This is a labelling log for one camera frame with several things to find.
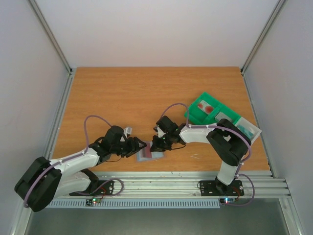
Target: small white object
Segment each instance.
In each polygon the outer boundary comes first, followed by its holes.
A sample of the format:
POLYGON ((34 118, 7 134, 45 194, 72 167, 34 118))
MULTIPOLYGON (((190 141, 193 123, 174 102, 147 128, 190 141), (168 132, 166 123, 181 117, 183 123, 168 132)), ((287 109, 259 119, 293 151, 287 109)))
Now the small white object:
POLYGON ((161 128, 157 127, 156 129, 157 129, 157 136, 159 138, 165 135, 165 133, 161 130, 161 128))
POLYGON ((128 126, 128 127, 126 127, 126 128, 124 129, 124 135, 125 135, 126 137, 128 137, 128 136, 130 136, 130 135, 132 134, 132 131, 133 131, 133 129, 132 129, 130 126, 128 126))

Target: gray floor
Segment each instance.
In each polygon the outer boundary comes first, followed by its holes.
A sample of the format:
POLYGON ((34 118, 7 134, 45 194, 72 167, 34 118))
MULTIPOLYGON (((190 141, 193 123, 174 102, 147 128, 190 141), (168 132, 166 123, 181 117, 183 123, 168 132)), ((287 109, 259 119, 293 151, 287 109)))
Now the gray floor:
POLYGON ((28 235, 285 235, 278 200, 221 209, 45 209, 28 235))

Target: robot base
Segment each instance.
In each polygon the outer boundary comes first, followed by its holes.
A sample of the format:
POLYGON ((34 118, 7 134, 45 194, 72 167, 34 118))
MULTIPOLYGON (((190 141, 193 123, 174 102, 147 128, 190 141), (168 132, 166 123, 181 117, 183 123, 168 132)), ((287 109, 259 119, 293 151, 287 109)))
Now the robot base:
MULTIPOLYGON (((99 180, 97 182, 97 187, 99 187, 101 184, 103 184, 105 181, 101 181, 99 180)), ((102 186, 102 188, 106 191, 105 195, 112 195, 113 194, 113 190, 114 190, 114 181, 110 181, 110 182, 107 182, 105 185, 102 186)), ((102 189, 99 189, 97 190, 96 192, 88 195, 88 196, 99 196, 99 195, 102 195, 102 192, 103 190, 102 189)), ((78 194, 76 192, 73 192, 73 193, 70 193, 69 194, 70 196, 82 196, 82 197, 86 197, 86 195, 81 195, 81 194, 78 194)))
POLYGON ((200 189, 201 196, 238 196, 238 193, 233 189, 236 188, 240 196, 245 194, 243 184, 240 180, 234 180, 227 186, 226 192, 221 193, 216 187, 215 180, 201 180, 198 182, 198 188, 200 189))

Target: green container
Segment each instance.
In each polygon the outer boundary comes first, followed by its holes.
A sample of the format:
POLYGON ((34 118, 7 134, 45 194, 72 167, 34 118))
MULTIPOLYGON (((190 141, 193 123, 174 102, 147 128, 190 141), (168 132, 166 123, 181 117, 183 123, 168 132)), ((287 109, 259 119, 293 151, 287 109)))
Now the green container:
POLYGON ((213 124, 217 121, 215 120, 216 115, 218 115, 220 112, 228 116, 233 124, 236 124, 238 120, 240 119, 240 115, 228 108, 223 103, 219 102, 214 97, 210 96, 208 93, 204 92, 202 95, 199 96, 188 108, 189 110, 189 120, 194 125, 207 125, 207 124, 213 124), (204 100, 209 105, 211 105, 214 110, 207 114, 204 112, 201 108, 198 107, 198 104, 204 100))

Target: wooden tabletop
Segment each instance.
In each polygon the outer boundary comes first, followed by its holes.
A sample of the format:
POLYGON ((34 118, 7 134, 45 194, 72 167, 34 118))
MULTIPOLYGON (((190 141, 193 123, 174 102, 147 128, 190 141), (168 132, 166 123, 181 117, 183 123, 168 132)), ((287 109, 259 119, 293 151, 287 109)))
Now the wooden tabletop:
MULTIPOLYGON (((169 105, 191 104, 208 92, 255 124, 252 108, 238 67, 78 68, 61 124, 53 158, 78 152, 86 146, 83 122, 100 115, 112 125, 133 128, 132 136, 151 141, 153 127, 169 105)), ((185 122, 184 107, 166 115, 178 125, 185 122)), ((90 141, 104 136, 108 125, 96 118, 87 124, 90 141)), ((252 157, 242 170, 269 170, 259 138, 252 157)), ((118 160, 112 156, 110 161, 118 160)), ((189 143, 184 149, 165 152, 158 160, 137 162, 135 155, 116 163, 103 163, 93 171, 215 171, 221 159, 205 143, 189 143)))

